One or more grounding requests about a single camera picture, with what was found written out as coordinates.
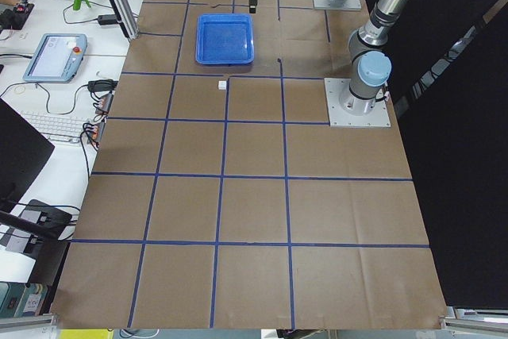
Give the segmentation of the blue plastic tray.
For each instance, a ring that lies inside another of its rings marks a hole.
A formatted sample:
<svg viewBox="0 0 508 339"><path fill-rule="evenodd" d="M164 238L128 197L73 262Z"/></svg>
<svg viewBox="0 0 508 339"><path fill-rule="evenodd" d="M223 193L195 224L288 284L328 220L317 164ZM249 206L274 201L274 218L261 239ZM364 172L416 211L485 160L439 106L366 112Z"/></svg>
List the blue plastic tray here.
<svg viewBox="0 0 508 339"><path fill-rule="evenodd" d="M252 17L205 13L198 17L195 60L204 65L246 65L255 57Z"/></svg>

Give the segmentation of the white keyboard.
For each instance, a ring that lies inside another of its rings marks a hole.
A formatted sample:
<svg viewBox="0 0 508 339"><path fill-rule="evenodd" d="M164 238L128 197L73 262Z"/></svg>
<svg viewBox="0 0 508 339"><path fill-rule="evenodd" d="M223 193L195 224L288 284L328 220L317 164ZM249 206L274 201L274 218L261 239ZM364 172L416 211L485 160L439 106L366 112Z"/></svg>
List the white keyboard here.
<svg viewBox="0 0 508 339"><path fill-rule="evenodd" d="M20 115L53 144L79 144L84 127L91 133L97 131L97 127L89 120L80 117L34 111L21 111Z"/></svg>

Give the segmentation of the black monitor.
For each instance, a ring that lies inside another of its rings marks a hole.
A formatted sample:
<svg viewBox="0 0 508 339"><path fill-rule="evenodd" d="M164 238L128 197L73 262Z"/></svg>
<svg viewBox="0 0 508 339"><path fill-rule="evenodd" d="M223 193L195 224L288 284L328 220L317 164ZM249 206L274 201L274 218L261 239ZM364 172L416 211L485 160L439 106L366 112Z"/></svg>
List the black monitor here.
<svg viewBox="0 0 508 339"><path fill-rule="evenodd" d="M1 210L10 212L48 162L55 146L1 100Z"/></svg>

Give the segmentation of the upper usb hub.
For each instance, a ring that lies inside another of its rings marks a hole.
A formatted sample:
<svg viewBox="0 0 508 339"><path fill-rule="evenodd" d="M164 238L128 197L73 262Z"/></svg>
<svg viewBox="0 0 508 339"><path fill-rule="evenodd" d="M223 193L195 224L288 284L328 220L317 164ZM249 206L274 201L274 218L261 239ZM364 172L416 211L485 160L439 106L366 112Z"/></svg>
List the upper usb hub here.
<svg viewBox="0 0 508 339"><path fill-rule="evenodd" d="M114 95L112 93L108 93L99 98L99 100L94 104L95 113L98 115L107 115L110 112L110 107L113 102Z"/></svg>

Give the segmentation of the lower usb hub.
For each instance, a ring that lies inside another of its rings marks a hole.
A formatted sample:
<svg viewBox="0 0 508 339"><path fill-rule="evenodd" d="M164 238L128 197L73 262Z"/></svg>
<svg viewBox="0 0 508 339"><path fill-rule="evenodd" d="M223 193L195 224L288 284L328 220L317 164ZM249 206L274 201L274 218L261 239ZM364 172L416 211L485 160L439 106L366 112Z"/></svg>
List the lower usb hub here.
<svg viewBox="0 0 508 339"><path fill-rule="evenodd" d="M102 135L104 133L106 123L101 121L96 124L92 124L90 122L86 122L83 125L83 131L87 136L87 140L90 144L93 144L95 147L99 146L99 143L102 139Z"/></svg>

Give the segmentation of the brown paper table cover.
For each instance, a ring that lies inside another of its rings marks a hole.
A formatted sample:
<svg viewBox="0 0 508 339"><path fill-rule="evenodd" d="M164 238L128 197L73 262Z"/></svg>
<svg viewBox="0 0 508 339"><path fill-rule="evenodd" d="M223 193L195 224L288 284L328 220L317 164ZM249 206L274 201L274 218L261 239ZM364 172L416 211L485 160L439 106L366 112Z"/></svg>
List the brown paper table cover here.
<svg viewBox="0 0 508 339"><path fill-rule="evenodd" d="M398 126L329 125L324 78L348 74L367 13L260 0L252 64L199 64L198 17L247 10L143 1L52 312L65 329L436 328Z"/></svg>

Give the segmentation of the black power adapter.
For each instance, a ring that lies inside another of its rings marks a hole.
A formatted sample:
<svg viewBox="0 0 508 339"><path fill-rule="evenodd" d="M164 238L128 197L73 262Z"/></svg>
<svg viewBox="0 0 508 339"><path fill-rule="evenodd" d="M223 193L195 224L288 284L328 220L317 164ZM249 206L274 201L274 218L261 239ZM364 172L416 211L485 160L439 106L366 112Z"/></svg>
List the black power adapter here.
<svg viewBox="0 0 508 339"><path fill-rule="evenodd" d="M115 25L117 17L114 14L102 14L98 15L97 22L99 25Z"/></svg>

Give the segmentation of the black monitor stand base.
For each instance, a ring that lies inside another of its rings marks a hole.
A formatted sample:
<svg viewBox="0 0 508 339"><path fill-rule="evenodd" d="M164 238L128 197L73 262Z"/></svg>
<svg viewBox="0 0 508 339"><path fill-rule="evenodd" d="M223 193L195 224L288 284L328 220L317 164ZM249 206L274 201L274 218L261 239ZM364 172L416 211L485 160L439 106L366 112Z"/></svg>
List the black monitor stand base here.
<svg viewBox="0 0 508 339"><path fill-rule="evenodd" d="M70 213L37 199L31 200L29 206L23 209L19 217L28 222L38 224L51 235L52 239L59 239L61 233L72 220Z"/></svg>

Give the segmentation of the black device with red parts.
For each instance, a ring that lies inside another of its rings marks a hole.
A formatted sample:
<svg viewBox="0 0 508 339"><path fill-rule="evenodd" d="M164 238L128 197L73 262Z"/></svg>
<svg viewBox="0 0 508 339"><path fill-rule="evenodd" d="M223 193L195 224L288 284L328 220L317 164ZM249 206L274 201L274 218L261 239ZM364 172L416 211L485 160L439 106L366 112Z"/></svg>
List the black device with red parts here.
<svg viewBox="0 0 508 339"><path fill-rule="evenodd" d="M1 30L21 30L33 8L32 3L22 3L13 9L3 10L1 13Z"/></svg>

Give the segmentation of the teach pendant tablet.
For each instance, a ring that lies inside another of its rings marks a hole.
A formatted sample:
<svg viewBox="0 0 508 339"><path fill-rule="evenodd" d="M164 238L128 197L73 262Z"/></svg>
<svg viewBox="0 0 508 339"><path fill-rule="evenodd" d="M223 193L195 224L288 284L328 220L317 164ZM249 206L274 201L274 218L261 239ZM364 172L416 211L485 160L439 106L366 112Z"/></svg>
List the teach pendant tablet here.
<svg viewBox="0 0 508 339"><path fill-rule="evenodd" d="M87 50L81 33L46 33L42 36L23 75L26 82L69 83Z"/></svg>

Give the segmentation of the usb hub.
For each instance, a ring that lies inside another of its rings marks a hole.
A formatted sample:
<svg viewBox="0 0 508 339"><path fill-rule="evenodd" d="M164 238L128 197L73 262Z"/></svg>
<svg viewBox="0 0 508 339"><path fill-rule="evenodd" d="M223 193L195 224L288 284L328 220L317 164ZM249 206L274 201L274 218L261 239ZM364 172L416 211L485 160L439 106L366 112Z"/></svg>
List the usb hub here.
<svg viewBox="0 0 508 339"><path fill-rule="evenodd" d="M104 133L106 123L101 121L96 124L92 124L90 122L86 122L83 125L83 131L87 136L87 140L90 144L93 144L95 147L99 146L99 143L102 139L102 135Z"/></svg>
<svg viewBox="0 0 508 339"><path fill-rule="evenodd" d="M98 115L107 115L110 112L110 107L113 102L114 95L112 93L108 93L99 98L99 100L94 104L95 113Z"/></svg>

